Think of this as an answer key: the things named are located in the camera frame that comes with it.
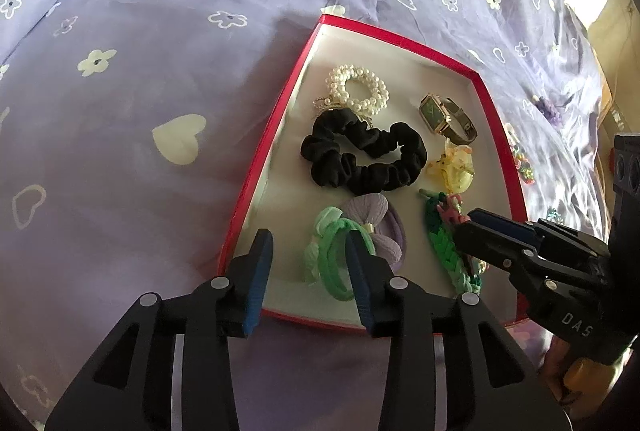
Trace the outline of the person's right hand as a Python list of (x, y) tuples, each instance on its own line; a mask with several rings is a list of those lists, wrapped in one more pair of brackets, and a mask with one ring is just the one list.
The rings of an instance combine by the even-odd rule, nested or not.
[(552, 337), (539, 374), (564, 411), (580, 420), (594, 415), (620, 379), (632, 352), (627, 350), (613, 365), (576, 357), (569, 343)]

